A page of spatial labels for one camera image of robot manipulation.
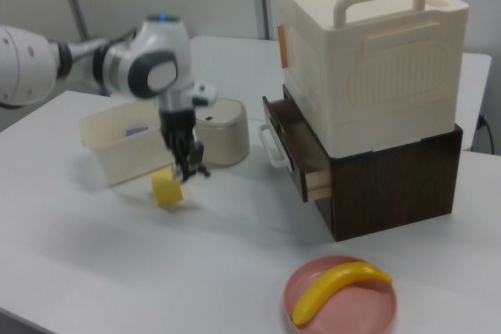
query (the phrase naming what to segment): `purple object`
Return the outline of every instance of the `purple object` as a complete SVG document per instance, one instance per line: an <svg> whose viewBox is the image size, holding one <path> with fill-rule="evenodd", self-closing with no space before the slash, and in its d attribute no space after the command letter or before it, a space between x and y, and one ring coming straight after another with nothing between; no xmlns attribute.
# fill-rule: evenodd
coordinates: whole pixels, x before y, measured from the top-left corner
<svg viewBox="0 0 501 334"><path fill-rule="evenodd" d="M143 132L143 131L148 131L148 127L128 129L125 132L125 137L132 136L132 135L135 135L136 133Z"/></svg>

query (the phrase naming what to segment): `cream plastic basket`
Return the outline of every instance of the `cream plastic basket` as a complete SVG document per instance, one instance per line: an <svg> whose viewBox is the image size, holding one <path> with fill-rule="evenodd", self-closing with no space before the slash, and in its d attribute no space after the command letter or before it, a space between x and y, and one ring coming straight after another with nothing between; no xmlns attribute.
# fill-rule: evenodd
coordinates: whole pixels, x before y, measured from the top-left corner
<svg viewBox="0 0 501 334"><path fill-rule="evenodd" d="M126 136L129 129L148 127ZM80 122L82 143L96 158L111 185L175 162L160 133L153 100L134 101L94 113Z"/></svg>

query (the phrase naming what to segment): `white table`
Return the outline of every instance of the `white table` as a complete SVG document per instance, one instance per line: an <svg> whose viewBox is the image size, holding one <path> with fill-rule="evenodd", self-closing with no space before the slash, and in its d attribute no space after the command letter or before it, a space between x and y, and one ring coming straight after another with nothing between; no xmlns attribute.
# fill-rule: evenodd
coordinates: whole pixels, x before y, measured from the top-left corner
<svg viewBox="0 0 501 334"><path fill-rule="evenodd" d="M193 73L217 85L247 107L251 119L264 120L261 97L283 97L279 42L195 37L191 40ZM463 54L456 123L463 129L462 150L470 150L492 58Z"/></svg>
<svg viewBox="0 0 501 334"><path fill-rule="evenodd" d="M239 83L251 84L244 74ZM253 116L246 89L219 86ZM148 177L106 187L77 124L119 103L66 92L0 133L3 312L57 333L280 334L290 274L348 254L393 275L394 333L501 327L498 157L462 153L452 215L335 243L288 173L270 166L259 120L250 155L191 179L170 211L156 207Z"/></svg>

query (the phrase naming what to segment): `white round container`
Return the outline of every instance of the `white round container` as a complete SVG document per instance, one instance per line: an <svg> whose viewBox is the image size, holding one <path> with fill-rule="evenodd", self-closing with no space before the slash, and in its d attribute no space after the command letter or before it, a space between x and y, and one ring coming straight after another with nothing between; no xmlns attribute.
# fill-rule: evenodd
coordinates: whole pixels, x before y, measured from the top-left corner
<svg viewBox="0 0 501 334"><path fill-rule="evenodd" d="M245 105L220 98L196 111L195 135L204 144L204 161L222 166L240 162L249 153Z"/></svg>

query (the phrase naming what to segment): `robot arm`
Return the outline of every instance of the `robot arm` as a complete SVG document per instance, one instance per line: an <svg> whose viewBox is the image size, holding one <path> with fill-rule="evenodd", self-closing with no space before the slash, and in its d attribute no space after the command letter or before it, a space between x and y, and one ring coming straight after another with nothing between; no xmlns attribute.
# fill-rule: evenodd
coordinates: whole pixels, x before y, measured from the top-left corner
<svg viewBox="0 0 501 334"><path fill-rule="evenodd" d="M0 106L43 100L56 80L69 74L73 61L92 53L94 78L108 92L156 99L161 133L182 180L197 171L208 175L201 163L204 147L193 138L195 109L213 105L218 93L209 84L195 82L188 33L176 16L147 17L130 41L101 38L60 44L29 31L0 27Z"/></svg>
<svg viewBox="0 0 501 334"><path fill-rule="evenodd" d="M0 106L17 108L42 101L74 61L92 54L107 38L64 44L39 34L0 26Z"/></svg>

